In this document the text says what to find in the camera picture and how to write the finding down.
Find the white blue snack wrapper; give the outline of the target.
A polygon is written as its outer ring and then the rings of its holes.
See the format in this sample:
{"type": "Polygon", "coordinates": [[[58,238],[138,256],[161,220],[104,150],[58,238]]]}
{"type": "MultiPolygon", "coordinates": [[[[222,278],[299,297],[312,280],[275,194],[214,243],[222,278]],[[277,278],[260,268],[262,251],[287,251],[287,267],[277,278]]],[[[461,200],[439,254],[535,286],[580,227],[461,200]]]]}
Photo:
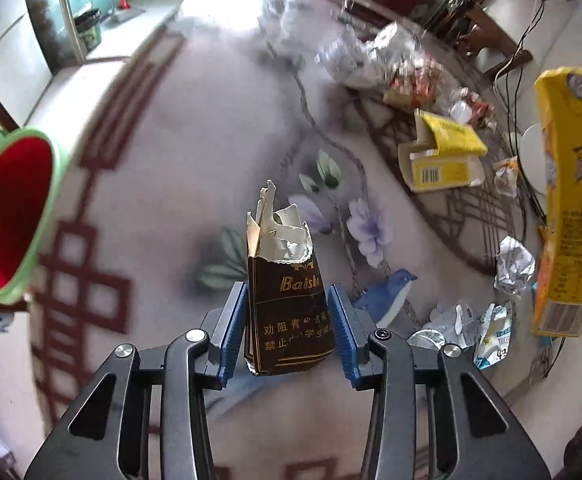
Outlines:
{"type": "Polygon", "coordinates": [[[507,357],[512,327],[512,302],[490,304],[478,326],[473,362],[479,370],[486,370],[507,357]]]}

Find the white printed paper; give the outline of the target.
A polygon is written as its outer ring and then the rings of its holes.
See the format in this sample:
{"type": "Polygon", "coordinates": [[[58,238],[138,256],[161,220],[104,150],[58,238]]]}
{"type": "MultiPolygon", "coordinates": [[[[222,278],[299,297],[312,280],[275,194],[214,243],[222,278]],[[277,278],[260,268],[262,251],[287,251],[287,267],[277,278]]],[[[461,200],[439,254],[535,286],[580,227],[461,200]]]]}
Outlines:
{"type": "Polygon", "coordinates": [[[494,289],[508,296],[519,297],[530,287],[535,271],[536,260],[522,243],[512,236],[500,240],[494,289]]]}

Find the brown torn cigarette pack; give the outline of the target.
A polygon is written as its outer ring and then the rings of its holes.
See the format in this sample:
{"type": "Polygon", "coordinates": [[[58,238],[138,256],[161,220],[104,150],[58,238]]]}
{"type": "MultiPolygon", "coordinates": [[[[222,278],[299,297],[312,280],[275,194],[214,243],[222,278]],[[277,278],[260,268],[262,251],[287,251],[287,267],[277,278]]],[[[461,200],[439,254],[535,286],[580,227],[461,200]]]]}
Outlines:
{"type": "Polygon", "coordinates": [[[296,205],[274,208],[276,192],[268,181],[246,216],[244,358],[256,376],[309,370],[335,349],[312,233],[296,205]]]}

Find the yellow cardboard box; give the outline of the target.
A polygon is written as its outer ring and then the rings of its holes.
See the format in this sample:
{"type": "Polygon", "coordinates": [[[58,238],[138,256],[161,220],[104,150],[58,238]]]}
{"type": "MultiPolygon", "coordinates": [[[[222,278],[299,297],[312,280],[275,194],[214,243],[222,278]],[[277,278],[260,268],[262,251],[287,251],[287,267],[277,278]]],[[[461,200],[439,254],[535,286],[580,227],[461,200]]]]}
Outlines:
{"type": "Polygon", "coordinates": [[[416,140],[398,145],[402,178],[413,193],[474,188],[485,180],[486,144],[470,125],[416,110],[416,140]]]}

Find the reddish brown wrapper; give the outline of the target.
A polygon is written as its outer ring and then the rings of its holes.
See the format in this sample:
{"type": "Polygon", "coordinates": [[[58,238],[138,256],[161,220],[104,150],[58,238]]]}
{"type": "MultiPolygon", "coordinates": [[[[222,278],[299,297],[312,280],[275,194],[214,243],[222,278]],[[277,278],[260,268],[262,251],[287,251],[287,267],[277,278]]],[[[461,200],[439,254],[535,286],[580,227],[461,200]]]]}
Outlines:
{"type": "Polygon", "coordinates": [[[400,110],[430,110],[443,83],[443,70],[428,56],[404,58],[395,68],[382,102],[400,110]]]}

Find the yellow iced tea carton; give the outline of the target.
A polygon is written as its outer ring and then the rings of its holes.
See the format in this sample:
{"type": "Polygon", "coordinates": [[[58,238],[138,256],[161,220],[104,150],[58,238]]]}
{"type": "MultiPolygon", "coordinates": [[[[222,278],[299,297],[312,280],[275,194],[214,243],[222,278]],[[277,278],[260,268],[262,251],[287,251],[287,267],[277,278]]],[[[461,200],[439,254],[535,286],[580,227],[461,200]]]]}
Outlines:
{"type": "Polygon", "coordinates": [[[546,70],[535,81],[547,177],[547,226],[534,333],[582,334],[582,68],[546,70]]]}

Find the red green trash bin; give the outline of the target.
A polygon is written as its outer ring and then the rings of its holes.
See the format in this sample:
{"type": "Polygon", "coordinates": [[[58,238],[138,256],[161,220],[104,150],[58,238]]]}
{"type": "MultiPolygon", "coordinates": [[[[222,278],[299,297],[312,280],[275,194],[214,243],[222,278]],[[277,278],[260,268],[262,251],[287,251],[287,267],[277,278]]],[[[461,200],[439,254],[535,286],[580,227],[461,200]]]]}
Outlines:
{"type": "Polygon", "coordinates": [[[70,163],[58,142],[23,128],[0,144],[0,304],[23,299],[70,163]]]}

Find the black kitchen waste bin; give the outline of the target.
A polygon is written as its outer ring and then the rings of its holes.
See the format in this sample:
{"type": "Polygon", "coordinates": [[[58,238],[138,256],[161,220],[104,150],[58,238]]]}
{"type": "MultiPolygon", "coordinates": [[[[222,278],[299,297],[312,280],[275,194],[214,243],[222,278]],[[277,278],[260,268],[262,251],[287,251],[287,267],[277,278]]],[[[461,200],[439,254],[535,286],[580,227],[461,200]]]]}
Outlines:
{"type": "Polygon", "coordinates": [[[102,13],[97,8],[89,9],[74,18],[74,24],[80,44],[87,53],[93,51],[102,41],[102,13]]]}

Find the white round lamp base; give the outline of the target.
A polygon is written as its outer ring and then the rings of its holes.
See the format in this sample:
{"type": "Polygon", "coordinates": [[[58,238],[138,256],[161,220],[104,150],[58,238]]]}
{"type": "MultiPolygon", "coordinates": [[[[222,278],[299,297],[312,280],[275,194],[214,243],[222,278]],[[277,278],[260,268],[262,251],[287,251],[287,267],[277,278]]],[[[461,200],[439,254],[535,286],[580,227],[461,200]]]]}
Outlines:
{"type": "Polygon", "coordinates": [[[539,124],[528,127],[519,140],[519,161],[525,177],[540,195],[547,193],[544,138],[539,124]]]}

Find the white refrigerator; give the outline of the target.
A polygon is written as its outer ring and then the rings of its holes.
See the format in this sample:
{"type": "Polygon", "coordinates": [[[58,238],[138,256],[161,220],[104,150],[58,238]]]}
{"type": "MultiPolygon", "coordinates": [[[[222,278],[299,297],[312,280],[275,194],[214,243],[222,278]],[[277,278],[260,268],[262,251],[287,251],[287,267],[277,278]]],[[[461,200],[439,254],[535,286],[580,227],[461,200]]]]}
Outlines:
{"type": "Polygon", "coordinates": [[[25,125],[50,84],[50,68],[25,0],[0,0],[0,104],[25,125]]]}

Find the red mop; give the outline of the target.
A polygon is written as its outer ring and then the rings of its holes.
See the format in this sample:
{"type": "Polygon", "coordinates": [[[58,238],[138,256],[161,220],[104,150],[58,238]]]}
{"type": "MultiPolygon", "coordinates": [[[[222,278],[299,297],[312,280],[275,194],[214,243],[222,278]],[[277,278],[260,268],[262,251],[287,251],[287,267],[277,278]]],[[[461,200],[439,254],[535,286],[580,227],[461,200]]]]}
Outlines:
{"type": "Polygon", "coordinates": [[[110,0],[110,6],[108,17],[114,25],[127,23],[146,12],[138,6],[132,6],[128,0],[110,0]]]}

